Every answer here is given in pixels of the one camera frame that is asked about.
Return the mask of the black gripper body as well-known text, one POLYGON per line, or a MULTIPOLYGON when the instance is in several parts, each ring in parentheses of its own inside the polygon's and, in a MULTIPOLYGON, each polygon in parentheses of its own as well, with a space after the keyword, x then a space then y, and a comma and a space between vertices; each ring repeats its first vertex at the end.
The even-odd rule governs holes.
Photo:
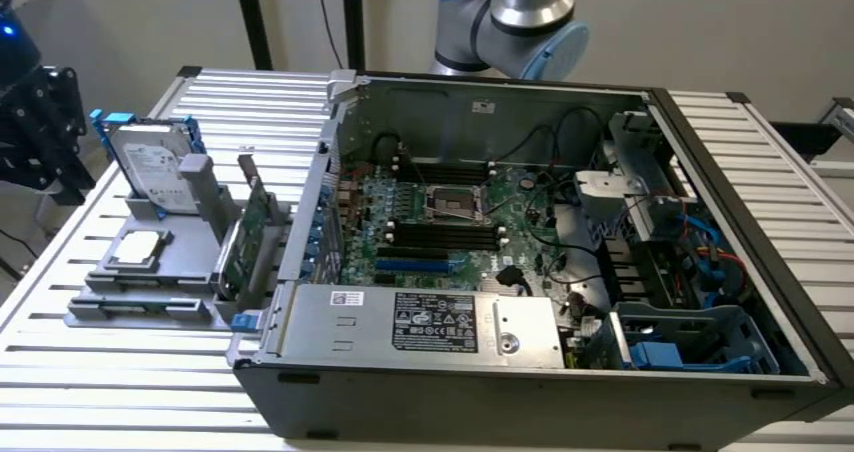
POLYGON ((1 96, 35 80, 41 72, 41 53, 12 7, 1 0, 0 86, 1 96))

